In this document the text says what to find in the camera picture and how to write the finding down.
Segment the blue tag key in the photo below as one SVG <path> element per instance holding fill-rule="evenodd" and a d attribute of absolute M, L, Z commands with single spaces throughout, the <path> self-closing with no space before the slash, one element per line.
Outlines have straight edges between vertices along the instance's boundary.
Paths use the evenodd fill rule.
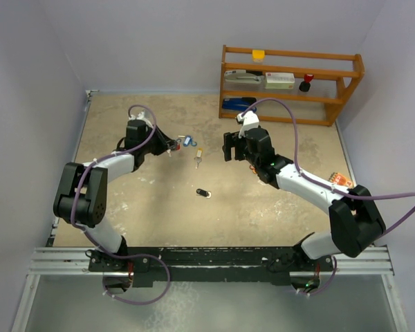
<path fill-rule="evenodd" d="M 178 136 L 177 142 L 182 144 L 184 147 L 192 145 L 192 137 L 190 135 Z"/>

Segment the red tag key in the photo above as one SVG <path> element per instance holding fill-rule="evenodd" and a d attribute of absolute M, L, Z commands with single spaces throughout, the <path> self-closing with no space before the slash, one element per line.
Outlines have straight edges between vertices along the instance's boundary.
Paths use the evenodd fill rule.
<path fill-rule="evenodd" d="M 176 151 L 181 149 L 181 143 L 182 143 L 182 139 L 181 138 L 177 138 L 176 139 Z"/>

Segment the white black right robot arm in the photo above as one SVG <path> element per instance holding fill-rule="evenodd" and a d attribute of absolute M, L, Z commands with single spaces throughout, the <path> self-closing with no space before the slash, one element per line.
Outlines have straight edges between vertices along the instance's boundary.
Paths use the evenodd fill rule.
<path fill-rule="evenodd" d="M 367 188 L 334 185 L 296 168 L 293 160 L 275 153 L 265 129 L 250 129 L 243 136 L 227 132 L 222 150 L 226 162 L 248 161 L 259 180 L 297 195 L 329 216 L 329 232 L 312 233 L 296 244 L 293 260 L 300 270 L 312 269 L 318 259 L 329 255 L 355 258 L 385 233 L 385 223 Z"/>

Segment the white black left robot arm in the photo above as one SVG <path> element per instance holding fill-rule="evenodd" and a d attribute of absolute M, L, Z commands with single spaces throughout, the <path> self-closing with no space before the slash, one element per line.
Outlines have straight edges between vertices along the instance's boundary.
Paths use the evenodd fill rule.
<path fill-rule="evenodd" d="M 177 140 L 158 126 L 129 120 L 126 134 L 111 154 L 89 163 L 65 164 L 53 203 L 54 215 L 82 231 L 103 253 L 111 270 L 123 270 L 129 261 L 128 247 L 106 218 L 108 184 L 139 169 L 147 154 L 159 156 L 177 149 Z"/>

